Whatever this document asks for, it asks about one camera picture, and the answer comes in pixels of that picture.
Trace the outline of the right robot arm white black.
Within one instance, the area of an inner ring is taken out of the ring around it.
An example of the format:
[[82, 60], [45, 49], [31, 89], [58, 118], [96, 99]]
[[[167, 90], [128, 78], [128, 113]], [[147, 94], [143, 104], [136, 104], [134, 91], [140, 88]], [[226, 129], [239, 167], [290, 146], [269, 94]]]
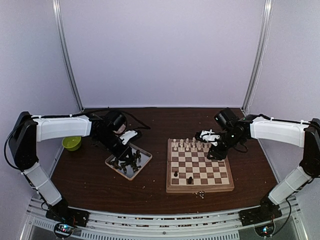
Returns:
[[283, 181], [301, 160], [304, 159], [305, 135], [312, 117], [299, 117], [297, 120], [279, 121], [272, 126], [272, 138], [259, 133], [262, 122], [276, 122], [274, 117], [262, 113], [244, 115], [239, 108], [233, 108], [234, 120], [247, 121], [242, 145], [237, 141], [226, 155], [233, 173], [234, 192], [224, 193], [221, 197], [211, 197], [216, 206], [209, 205], [210, 211], [238, 208], [252, 208], [268, 192]]

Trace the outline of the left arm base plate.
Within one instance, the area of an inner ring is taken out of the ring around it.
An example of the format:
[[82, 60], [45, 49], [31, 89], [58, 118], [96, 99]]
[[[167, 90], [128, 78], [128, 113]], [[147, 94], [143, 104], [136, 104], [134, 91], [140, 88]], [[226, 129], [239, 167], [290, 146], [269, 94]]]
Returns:
[[65, 223], [72, 227], [86, 227], [90, 213], [85, 210], [69, 208], [66, 216], [59, 216], [51, 210], [47, 210], [45, 217], [56, 222]]

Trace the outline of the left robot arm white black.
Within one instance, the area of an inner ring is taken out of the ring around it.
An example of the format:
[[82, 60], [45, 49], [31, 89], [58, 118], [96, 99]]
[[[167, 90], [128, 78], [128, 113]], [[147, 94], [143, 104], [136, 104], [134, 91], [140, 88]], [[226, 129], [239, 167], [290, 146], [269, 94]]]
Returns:
[[40, 116], [24, 111], [20, 113], [4, 147], [10, 148], [13, 168], [19, 170], [44, 198], [53, 215], [61, 222], [67, 222], [72, 218], [72, 211], [40, 165], [37, 143], [66, 137], [91, 137], [118, 160], [132, 162], [134, 157], [129, 141], [138, 134], [136, 130], [127, 130], [127, 118], [118, 110], [111, 110], [104, 116], [95, 112]]

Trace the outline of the wooden chess board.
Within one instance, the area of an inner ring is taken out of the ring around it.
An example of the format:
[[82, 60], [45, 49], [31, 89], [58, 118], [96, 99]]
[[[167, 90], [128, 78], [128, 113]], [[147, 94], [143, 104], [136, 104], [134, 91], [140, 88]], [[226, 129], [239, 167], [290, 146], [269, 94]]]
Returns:
[[[167, 140], [166, 192], [168, 194], [231, 192], [235, 185], [229, 160], [210, 160], [211, 145], [190, 139]], [[188, 178], [193, 177], [193, 184]]]

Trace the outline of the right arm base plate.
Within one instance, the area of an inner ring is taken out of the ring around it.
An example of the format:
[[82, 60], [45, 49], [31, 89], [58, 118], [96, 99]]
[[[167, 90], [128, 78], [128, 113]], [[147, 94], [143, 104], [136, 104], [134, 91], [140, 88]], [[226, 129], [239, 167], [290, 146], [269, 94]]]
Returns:
[[238, 214], [243, 227], [271, 221], [282, 216], [281, 210], [263, 212], [260, 207], [241, 210]]

